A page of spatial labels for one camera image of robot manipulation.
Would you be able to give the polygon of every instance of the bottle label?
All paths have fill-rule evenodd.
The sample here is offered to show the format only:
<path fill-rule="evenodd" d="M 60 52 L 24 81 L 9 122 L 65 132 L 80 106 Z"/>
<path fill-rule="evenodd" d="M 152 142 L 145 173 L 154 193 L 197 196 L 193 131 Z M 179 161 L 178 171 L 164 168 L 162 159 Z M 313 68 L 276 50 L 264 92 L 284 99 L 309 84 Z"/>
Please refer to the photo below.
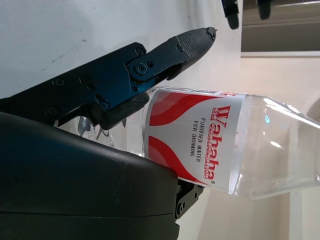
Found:
<path fill-rule="evenodd" d="M 245 96 L 181 88 L 158 90 L 146 113 L 145 157 L 174 169 L 181 179 L 232 193 L 235 137 Z"/>

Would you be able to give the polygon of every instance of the plastic bottle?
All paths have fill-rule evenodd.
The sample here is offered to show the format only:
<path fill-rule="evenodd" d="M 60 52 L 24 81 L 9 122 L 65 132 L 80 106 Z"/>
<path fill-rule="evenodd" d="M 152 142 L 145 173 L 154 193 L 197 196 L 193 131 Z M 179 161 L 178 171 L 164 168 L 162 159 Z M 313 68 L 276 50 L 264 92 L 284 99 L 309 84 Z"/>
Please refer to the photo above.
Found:
<path fill-rule="evenodd" d="M 268 97 L 159 87 L 128 119 L 126 151 L 250 199 L 317 186 L 320 125 Z"/>

